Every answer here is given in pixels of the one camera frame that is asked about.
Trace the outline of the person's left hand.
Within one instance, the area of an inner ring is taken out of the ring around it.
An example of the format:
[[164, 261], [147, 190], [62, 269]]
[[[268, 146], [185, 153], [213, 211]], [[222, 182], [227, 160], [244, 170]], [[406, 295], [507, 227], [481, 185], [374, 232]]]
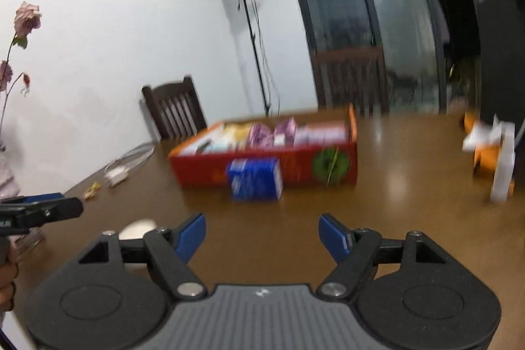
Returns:
[[11, 245], [5, 263], [0, 268], [0, 312], [10, 312], [14, 306], [16, 293], [15, 279], [19, 275], [17, 250]]

